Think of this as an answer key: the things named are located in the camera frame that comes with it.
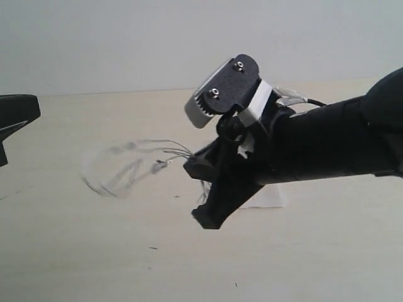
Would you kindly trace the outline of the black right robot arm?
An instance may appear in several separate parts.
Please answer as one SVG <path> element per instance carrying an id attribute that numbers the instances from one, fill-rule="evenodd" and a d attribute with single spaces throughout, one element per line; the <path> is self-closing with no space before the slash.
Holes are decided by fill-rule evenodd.
<path id="1" fill-rule="evenodd" d="M 262 117 L 244 126 L 227 113 L 218 137 L 184 164 L 210 183 L 192 211 L 204 229 L 218 229 L 234 211 L 270 184 L 372 174 L 402 176 L 402 70 L 366 94 L 296 113 L 268 101 Z"/>

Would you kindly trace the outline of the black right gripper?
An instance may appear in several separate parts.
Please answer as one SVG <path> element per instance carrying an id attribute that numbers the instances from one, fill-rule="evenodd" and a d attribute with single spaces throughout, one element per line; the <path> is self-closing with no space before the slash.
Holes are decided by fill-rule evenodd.
<path id="1" fill-rule="evenodd" d="M 280 145 L 280 127 L 293 109 L 274 105 L 250 126 L 233 117 L 218 126 L 220 138 L 194 153 L 186 173 L 211 183 L 206 201 L 191 215 L 206 230 L 218 230 L 264 185 L 293 181 L 290 159 Z"/>

